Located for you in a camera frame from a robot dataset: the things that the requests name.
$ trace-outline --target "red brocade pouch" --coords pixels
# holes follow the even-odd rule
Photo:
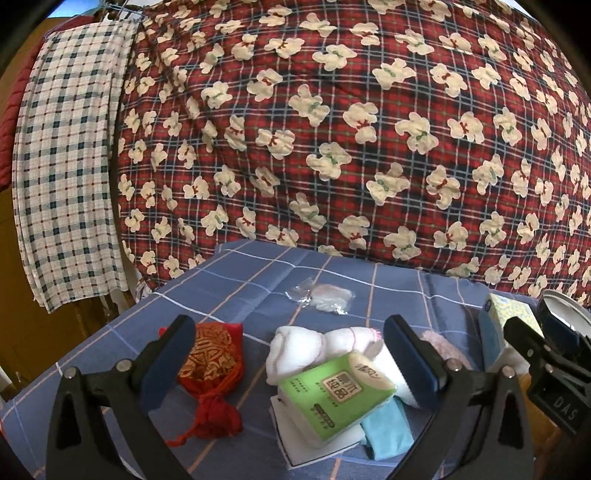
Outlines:
[[[240,413],[224,396],[238,386],[243,375],[242,325],[217,322],[196,325],[195,345],[177,381],[199,406],[191,429],[166,444],[177,447],[191,436],[215,439],[240,433]]]

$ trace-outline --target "red plaid blanket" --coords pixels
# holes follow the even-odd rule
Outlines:
[[[152,286],[247,237],[583,302],[591,104],[500,0],[148,8],[119,208]]]

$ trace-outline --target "light blue cloth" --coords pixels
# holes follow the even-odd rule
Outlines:
[[[402,455],[413,445],[413,434],[404,407],[396,397],[366,417],[361,426],[365,432],[365,439],[361,443],[368,447],[373,460]]]

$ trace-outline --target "screw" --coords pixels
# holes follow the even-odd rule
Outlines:
[[[509,365],[505,365],[502,372],[507,378],[513,378],[515,376],[515,369]]]
[[[131,370],[131,360],[120,360],[119,362],[117,362],[117,365],[115,366],[115,368],[119,371],[119,372],[128,372],[129,370]]]
[[[66,377],[68,380],[71,380],[76,376],[77,373],[78,370],[76,369],[76,367],[70,367],[64,372],[64,377]]]
[[[448,369],[453,372],[459,372],[462,369],[462,362],[456,360],[455,358],[450,358],[447,362],[445,362],[445,364]]]

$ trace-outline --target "tissue box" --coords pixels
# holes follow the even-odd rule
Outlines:
[[[306,441],[321,448],[361,423],[396,392],[362,353],[352,351],[288,378],[278,396]]]
[[[497,371],[504,365],[515,368],[519,375],[526,374],[530,365],[503,338],[505,323],[512,317],[519,317],[541,336],[542,330],[527,303],[489,294],[478,315],[484,367],[487,371]]]

